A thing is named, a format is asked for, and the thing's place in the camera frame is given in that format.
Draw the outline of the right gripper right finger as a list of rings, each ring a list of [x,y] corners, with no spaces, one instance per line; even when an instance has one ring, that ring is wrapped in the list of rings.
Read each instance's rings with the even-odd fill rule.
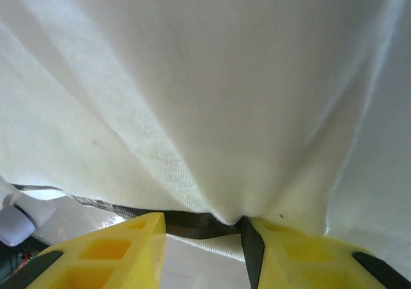
[[[368,250],[310,236],[260,218],[240,220],[251,288],[410,288],[410,281]]]

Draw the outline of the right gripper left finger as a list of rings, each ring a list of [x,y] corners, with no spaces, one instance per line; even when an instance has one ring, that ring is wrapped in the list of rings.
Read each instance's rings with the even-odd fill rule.
[[[159,288],[166,225],[148,213],[52,245],[1,288]]]

